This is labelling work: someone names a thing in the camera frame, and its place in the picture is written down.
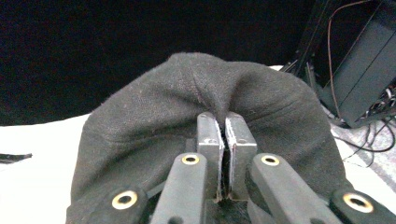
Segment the black cable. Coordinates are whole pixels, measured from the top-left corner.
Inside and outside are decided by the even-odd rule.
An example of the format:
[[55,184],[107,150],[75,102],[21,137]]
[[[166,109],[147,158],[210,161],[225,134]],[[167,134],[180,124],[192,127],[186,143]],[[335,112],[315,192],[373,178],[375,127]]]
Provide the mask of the black cable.
[[384,126],[382,126],[381,129],[375,134],[375,137],[377,137],[377,135],[378,135],[385,127],[388,128],[388,130],[389,130],[389,132],[390,132],[390,134],[391,134],[391,136],[392,136],[392,143],[390,144],[390,146],[389,146],[389,147],[386,147],[386,148],[383,148],[383,149],[374,150],[374,149],[367,148],[367,147],[357,146],[356,144],[351,143],[351,142],[347,141],[346,139],[342,139],[342,138],[340,138],[340,137],[336,137],[336,136],[335,136],[334,138],[335,138],[335,139],[338,139],[338,140],[341,140],[341,141],[347,143],[348,145],[350,145],[350,146],[352,146],[352,147],[356,147],[356,148],[358,148],[359,150],[362,150],[362,151],[368,151],[368,152],[374,152],[374,153],[386,152],[386,151],[389,151],[389,150],[393,149],[393,147],[396,145],[396,136],[395,136],[395,133],[393,132],[393,130],[389,127],[389,122],[390,122],[390,120],[388,120],[388,121],[383,121],[383,122],[385,123]]
[[32,153],[26,155],[0,154],[0,163],[14,163],[29,158],[32,158]]
[[[361,151],[361,149],[362,149],[362,148],[368,143],[368,141],[369,141],[370,132],[371,132],[371,124],[369,124],[368,129],[367,129],[367,131],[366,131],[366,135],[365,135],[365,139],[366,139],[366,140],[365,140],[365,142],[363,143],[363,145],[361,145],[360,147],[358,147],[357,145],[353,146],[353,147],[357,147],[358,150],[354,151],[354,152],[353,152],[352,154],[350,154],[349,156],[343,158],[343,161],[345,161],[346,159],[349,159],[349,158],[353,157],[356,153],[358,153],[359,151]],[[338,140],[341,140],[341,141],[345,141],[344,139],[340,139],[340,138],[338,138],[338,137],[334,137],[334,138],[337,138]]]
[[394,121],[394,123],[390,122],[389,125],[392,126],[393,128],[396,128],[396,117],[390,117],[390,121]]
[[[384,122],[384,125],[383,125],[378,131],[376,130],[376,125],[375,125],[375,126],[374,126],[374,127],[375,127],[375,130],[374,130],[375,133],[374,133],[373,138],[372,138],[371,141],[369,141],[370,133],[371,133],[371,124],[369,124],[368,129],[367,129],[367,132],[366,132],[366,135],[365,135],[365,142],[364,142],[361,146],[358,146],[358,145],[356,145],[356,144],[353,144],[353,143],[351,143],[351,142],[348,142],[348,141],[345,140],[345,139],[342,139],[342,138],[339,138],[339,137],[334,137],[334,138],[336,138],[336,139],[339,139],[339,140],[341,140],[341,141],[347,143],[347,144],[350,145],[350,146],[353,146],[353,147],[356,147],[356,148],[357,148],[357,150],[354,151],[351,155],[349,155],[349,156],[343,158],[343,161],[352,163],[352,164],[357,165],[357,166],[362,167],[362,168],[368,168],[368,167],[370,167],[370,166],[374,163],[374,160],[375,160],[375,153],[378,153],[378,152],[385,152],[385,151],[391,150],[391,149],[395,146],[395,144],[396,144],[396,136],[395,136],[395,133],[393,132],[393,130],[392,130],[392,129],[390,128],[390,126],[389,126],[389,123],[390,123],[393,119],[394,119],[394,118],[390,118],[388,121],[386,121],[385,119],[383,119],[382,121]],[[385,127],[388,128],[388,130],[389,130],[389,132],[390,132],[390,134],[391,134],[391,136],[392,136],[392,143],[391,143],[390,146],[387,147],[387,148],[375,150],[375,149],[373,149],[373,144],[374,144],[374,142],[375,142],[375,139],[376,139],[376,138],[378,137],[378,135],[382,132],[382,130],[384,130]],[[357,163],[347,161],[347,159],[349,159],[349,158],[351,158],[352,156],[356,155],[356,154],[357,154],[359,151],[361,151],[361,150],[370,152],[370,154],[371,154],[371,159],[370,159],[369,164],[367,164],[366,166],[361,166],[361,165],[359,165],[359,164],[357,164]]]

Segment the black hat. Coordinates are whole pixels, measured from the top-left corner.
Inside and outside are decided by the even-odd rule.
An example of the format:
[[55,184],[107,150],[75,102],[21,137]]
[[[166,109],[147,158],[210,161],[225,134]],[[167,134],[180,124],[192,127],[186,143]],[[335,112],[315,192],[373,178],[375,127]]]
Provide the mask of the black hat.
[[259,151],[282,156],[316,193],[329,198],[349,186],[318,98],[299,78],[262,64],[180,53],[92,112],[66,222],[89,223],[98,204],[119,188],[148,191],[165,181],[206,111],[221,130],[228,112],[243,116]]

